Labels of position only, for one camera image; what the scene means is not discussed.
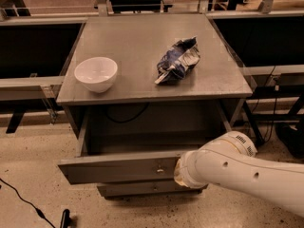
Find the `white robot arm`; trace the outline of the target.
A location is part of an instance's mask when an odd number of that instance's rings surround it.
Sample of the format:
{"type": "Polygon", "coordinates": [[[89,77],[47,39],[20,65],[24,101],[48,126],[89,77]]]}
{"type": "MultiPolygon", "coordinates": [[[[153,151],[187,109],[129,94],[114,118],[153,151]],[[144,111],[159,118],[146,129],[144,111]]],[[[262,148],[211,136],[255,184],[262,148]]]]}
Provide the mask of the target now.
{"type": "Polygon", "coordinates": [[[174,170],[180,186],[199,189],[214,185],[274,203],[304,216],[304,166],[265,161],[243,133],[230,131],[201,148],[183,153],[174,170]]]}

